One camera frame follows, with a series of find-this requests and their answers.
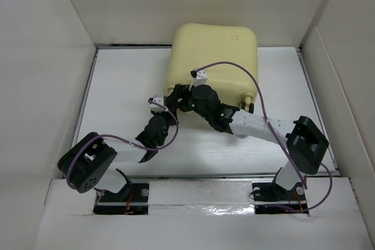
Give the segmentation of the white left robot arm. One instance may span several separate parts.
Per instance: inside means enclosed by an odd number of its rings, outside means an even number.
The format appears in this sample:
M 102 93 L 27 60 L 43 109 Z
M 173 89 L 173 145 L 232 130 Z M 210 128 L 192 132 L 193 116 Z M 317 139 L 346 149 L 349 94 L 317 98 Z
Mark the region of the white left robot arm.
M 176 114 L 178 99 L 174 95 L 156 95 L 148 100 L 152 118 L 136 137 L 138 143 L 110 134 L 87 134 L 57 163 L 68 186 L 78 193 L 98 190 L 99 181 L 118 155 L 109 145 L 110 139 L 124 143 L 127 151 L 132 154 L 131 160 L 138 163 L 151 160 L 160 150 L 171 145 L 179 130 Z

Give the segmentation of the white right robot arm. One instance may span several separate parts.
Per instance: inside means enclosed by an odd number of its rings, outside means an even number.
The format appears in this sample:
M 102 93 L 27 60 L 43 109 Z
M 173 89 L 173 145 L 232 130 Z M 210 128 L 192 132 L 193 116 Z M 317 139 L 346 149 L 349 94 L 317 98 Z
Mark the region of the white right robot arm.
M 166 103 L 171 110 L 197 113 L 218 132 L 276 143 L 287 153 L 287 163 L 277 171 L 272 182 L 254 185 L 254 199 L 263 202 L 284 201 L 303 188 L 305 177 L 317 174 L 329 146 L 325 135 L 310 118 L 266 119 L 222 103 L 209 85 L 177 84 Z

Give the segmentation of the yellow suitcase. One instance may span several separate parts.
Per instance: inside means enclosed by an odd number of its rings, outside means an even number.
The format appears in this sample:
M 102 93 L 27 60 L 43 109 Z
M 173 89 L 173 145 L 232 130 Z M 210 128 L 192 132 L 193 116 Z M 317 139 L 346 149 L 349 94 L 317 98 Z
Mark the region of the yellow suitcase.
M 166 72 L 165 91 L 177 84 L 190 84 L 190 72 L 206 66 L 207 84 L 220 101 L 254 111 L 258 80 L 255 33 L 242 26 L 187 23 L 175 33 Z

